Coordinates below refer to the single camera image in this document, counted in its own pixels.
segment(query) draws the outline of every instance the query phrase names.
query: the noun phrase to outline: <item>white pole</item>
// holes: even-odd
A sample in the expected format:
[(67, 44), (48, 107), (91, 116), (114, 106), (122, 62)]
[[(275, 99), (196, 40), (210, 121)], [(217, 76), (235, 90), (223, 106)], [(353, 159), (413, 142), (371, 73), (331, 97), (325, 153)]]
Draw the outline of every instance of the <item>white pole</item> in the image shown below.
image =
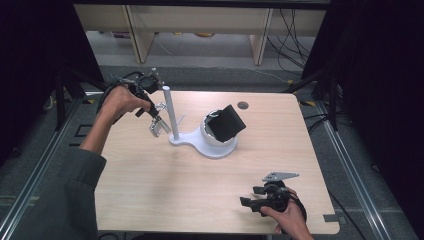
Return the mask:
[(165, 95), (166, 108), (168, 110), (169, 120), (171, 121), (172, 133), (174, 134), (174, 139), (178, 140), (180, 135), (178, 134), (178, 125), (177, 120), (175, 119), (174, 105), (171, 98), (171, 90), (168, 86), (162, 87), (163, 94)]

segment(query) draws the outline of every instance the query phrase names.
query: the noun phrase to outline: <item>gray carpet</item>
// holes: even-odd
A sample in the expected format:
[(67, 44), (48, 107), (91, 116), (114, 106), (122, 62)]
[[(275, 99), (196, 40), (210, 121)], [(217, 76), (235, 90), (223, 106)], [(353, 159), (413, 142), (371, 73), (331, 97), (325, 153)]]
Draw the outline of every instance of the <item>gray carpet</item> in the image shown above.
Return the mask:
[[(135, 70), (145, 73), (149, 71), (148, 68), (105, 66), (102, 66), (101, 70), (105, 79), (108, 79), (110, 73), (123, 76)], [(284, 71), (257, 72), (250, 69), (158, 68), (158, 72), (167, 85), (176, 91), (281, 92), (289, 86), (288, 80), (293, 80), (296, 83), (300, 79), (298, 74)], [(297, 91), (298, 100), (312, 100), (310, 93), (313, 86), (313, 84), (310, 84)], [(91, 86), (84, 85), (84, 87), (87, 91), (96, 90)], [(93, 121), (96, 107), (97, 104), (95, 102), (94, 104), (83, 104), (78, 108), (63, 141), (60, 143), (54, 161), (50, 164), (35, 196), (39, 195), (43, 187), (55, 175), (62, 164), (62, 156), (69, 148), (73, 147), (70, 145), (82, 141), (81, 137), (75, 137), (75, 133), (80, 124), (90, 124)], [(317, 107), (301, 106), (300, 108), (304, 117), (318, 113)], [(318, 117), (307, 119), (305, 121), (306, 125), (310, 126), (318, 119)], [(385, 185), (384, 179), (370, 167), (373, 163), (372, 159), (370, 159), (365, 147), (362, 145), (354, 127), (350, 126), (348, 117), (339, 116), (338, 121), (339, 134), (349, 154), (354, 159), (356, 167), (361, 173), (361, 178), (366, 183), (371, 197), (381, 212), (393, 239), (417, 239), (396, 200)], [(27, 140), (21, 145), (22, 155), (17, 158), (10, 158), (4, 167), (0, 169), (0, 191), (2, 196), (16, 196), (19, 194), (32, 168), (42, 155), (42, 150), (48, 143), (54, 125), (55, 109), (40, 115), (39, 121), (34, 124), (33, 130), (28, 133)], [(334, 194), (336, 199), (347, 210), (349, 216), (358, 225), (366, 239), (376, 239), (323, 125), (320, 125), (311, 133), (311, 140), (329, 191)], [(349, 220), (348, 216), (342, 211), (341, 206), (334, 199), (333, 206), (340, 219), (340, 232), (331, 236), (317, 235), (314, 236), (315, 239), (361, 239), (353, 222)], [(7, 213), (9, 207), (8, 204), (3, 204), (0, 207), (2, 216)], [(124, 239), (123, 233), (118, 234), (120, 239)], [(140, 233), (126, 233), (126, 239), (131, 239), (137, 235), (140, 235)], [(274, 236), (273, 239), (286, 238), (285, 236)]]

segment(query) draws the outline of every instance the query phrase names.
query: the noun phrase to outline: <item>table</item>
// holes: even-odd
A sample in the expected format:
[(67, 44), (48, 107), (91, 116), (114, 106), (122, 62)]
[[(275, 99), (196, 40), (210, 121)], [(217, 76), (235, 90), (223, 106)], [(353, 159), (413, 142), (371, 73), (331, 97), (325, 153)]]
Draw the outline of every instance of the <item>table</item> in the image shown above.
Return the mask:
[[(161, 92), (152, 94), (165, 102)], [(172, 146), (169, 136), (155, 138), (151, 118), (126, 114), (112, 128), (103, 155), (108, 159), (96, 190), (100, 230), (181, 233), (273, 234), (276, 223), (240, 204), (254, 198), (253, 186), (272, 171), (296, 172), (287, 179), (308, 213), (313, 234), (336, 234), (324, 179), (297, 100), (291, 94), (173, 91), (180, 132), (196, 129), (204, 116), (231, 104), (246, 124), (238, 145), (213, 160), (191, 146)], [(239, 109), (241, 101), (248, 103)], [(167, 113), (161, 116), (170, 124)]]

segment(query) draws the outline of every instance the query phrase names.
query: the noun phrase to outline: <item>light wood tabletop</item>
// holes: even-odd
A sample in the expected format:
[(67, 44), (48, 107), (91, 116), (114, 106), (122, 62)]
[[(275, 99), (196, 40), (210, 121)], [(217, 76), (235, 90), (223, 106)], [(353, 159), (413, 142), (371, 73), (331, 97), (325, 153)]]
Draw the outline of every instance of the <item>light wood tabletop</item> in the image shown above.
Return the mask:
[[(313, 234), (336, 234), (337, 222), (298, 102), (291, 94), (172, 91), (179, 132), (192, 132), (212, 110), (231, 104), (246, 128), (235, 150), (209, 159), (191, 146), (173, 146), (169, 134), (150, 133), (151, 117), (126, 114), (103, 151), (108, 160), (96, 189), (100, 230), (180, 233), (273, 234), (276, 222), (241, 206), (255, 199), (270, 172), (294, 172), (284, 180), (305, 205)], [(165, 102), (161, 91), (150, 98)], [(239, 102), (248, 108), (237, 107)], [(170, 125), (168, 114), (161, 117)]]

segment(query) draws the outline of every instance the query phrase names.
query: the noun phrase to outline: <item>gray sleeve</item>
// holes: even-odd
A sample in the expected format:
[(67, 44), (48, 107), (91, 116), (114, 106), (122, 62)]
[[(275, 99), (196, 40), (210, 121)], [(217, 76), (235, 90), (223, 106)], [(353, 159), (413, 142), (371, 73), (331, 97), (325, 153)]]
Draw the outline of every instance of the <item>gray sleeve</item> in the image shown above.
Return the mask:
[(13, 239), (97, 239), (94, 190), (106, 160), (73, 149)]

